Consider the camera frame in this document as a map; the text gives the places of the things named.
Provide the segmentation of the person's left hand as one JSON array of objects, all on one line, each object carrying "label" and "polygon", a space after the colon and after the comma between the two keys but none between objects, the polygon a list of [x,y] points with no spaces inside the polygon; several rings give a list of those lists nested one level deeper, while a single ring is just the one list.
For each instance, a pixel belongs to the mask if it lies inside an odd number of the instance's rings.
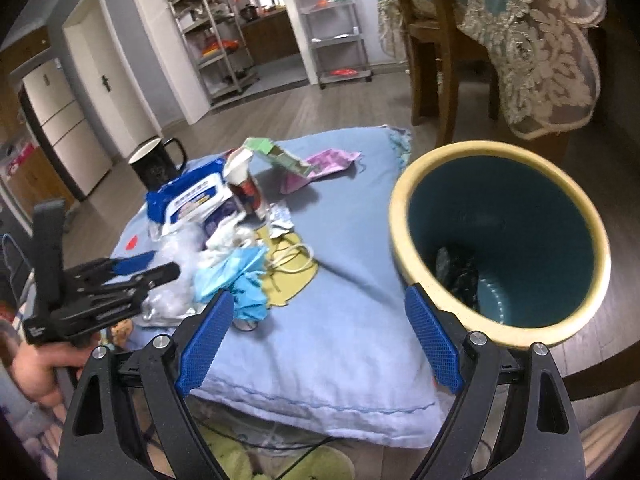
[{"label": "person's left hand", "polygon": [[77,348],[69,342],[41,347],[22,342],[9,367],[9,374],[27,399],[44,408],[55,408],[63,402],[55,371],[67,367],[82,370],[92,349],[93,346]]}]

